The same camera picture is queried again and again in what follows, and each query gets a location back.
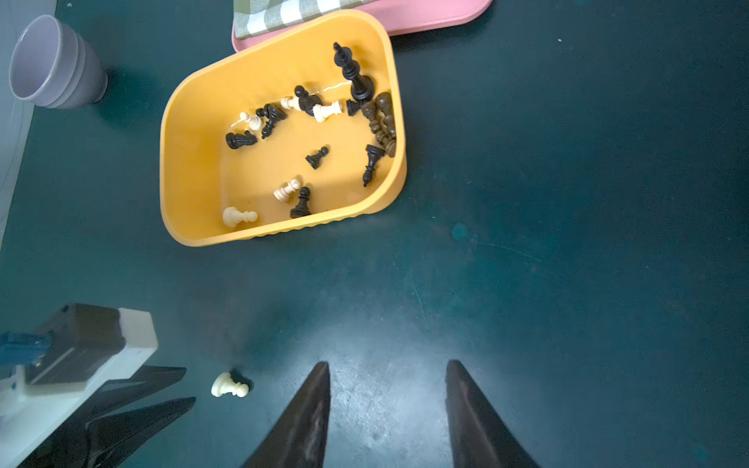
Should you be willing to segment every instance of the table surface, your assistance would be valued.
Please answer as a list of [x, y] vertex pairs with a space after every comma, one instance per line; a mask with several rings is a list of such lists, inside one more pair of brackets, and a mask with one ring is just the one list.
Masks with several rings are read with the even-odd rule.
[[[395, 37], [395, 203], [194, 249], [162, 224], [159, 128], [231, 54], [231, 2], [61, 2], [111, 85], [34, 113], [0, 329], [73, 301], [153, 314], [149, 363], [188, 371], [145, 403], [198, 401], [125, 467], [238, 466], [322, 359], [327, 467], [449, 467], [451, 358], [543, 467], [749, 467], [746, 13], [497, 0]], [[232, 367], [250, 395], [210, 396]]]

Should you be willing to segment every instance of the gray plastic cup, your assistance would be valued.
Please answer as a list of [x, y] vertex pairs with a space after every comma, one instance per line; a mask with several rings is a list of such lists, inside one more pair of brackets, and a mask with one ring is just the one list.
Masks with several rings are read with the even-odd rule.
[[32, 21], [10, 58], [10, 89], [37, 106], [73, 109], [100, 100], [107, 77], [96, 52], [55, 17]]

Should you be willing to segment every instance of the pink tray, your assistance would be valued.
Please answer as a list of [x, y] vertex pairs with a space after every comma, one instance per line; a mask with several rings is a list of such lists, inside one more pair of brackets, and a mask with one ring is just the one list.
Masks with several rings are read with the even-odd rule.
[[[388, 34], [397, 36], [464, 24], [484, 13], [490, 3], [491, 0], [377, 0], [357, 7], [357, 10], [371, 14], [385, 26]], [[234, 36], [232, 26], [231, 45], [239, 52], [295, 27], [240, 40]]]

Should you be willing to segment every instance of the white chess piece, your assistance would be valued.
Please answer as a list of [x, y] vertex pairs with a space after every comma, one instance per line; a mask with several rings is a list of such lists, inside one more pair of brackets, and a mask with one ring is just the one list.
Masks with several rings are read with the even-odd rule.
[[245, 211], [242, 213], [235, 207], [229, 207], [224, 210], [224, 224], [230, 228], [236, 228], [241, 222], [255, 222], [258, 220], [258, 214], [254, 211]]
[[276, 196], [278, 201], [288, 201], [289, 195], [302, 188], [302, 183], [299, 179], [291, 179], [285, 187], [281, 187], [278, 190], [273, 191], [273, 195]]
[[283, 97], [281, 99], [281, 107], [288, 111], [292, 109], [297, 110], [297, 111], [302, 110], [302, 108], [299, 107], [299, 98], [296, 96]]
[[315, 120], [320, 123], [325, 122], [325, 119], [333, 114], [342, 113], [343, 108], [341, 107], [340, 101], [336, 101], [329, 106], [321, 106], [320, 104], [315, 104], [315, 107], [312, 108], [312, 114], [315, 116]]
[[249, 393], [249, 386], [247, 386], [246, 383], [234, 382], [228, 372], [222, 372], [213, 382], [213, 386], [210, 388], [210, 393], [214, 397], [219, 397], [225, 393], [231, 393], [232, 395], [242, 398], [246, 397]]
[[247, 112], [241, 112], [239, 114], [239, 120], [247, 122], [249, 128], [254, 131], [258, 131], [263, 127], [263, 119], [259, 118], [257, 115], [250, 117]]

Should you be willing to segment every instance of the checkered fabric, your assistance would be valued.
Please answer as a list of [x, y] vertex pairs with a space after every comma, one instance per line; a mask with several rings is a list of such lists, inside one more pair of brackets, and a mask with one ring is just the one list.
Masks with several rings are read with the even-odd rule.
[[371, 1], [374, 0], [234, 0], [234, 34], [237, 39], [247, 39]]

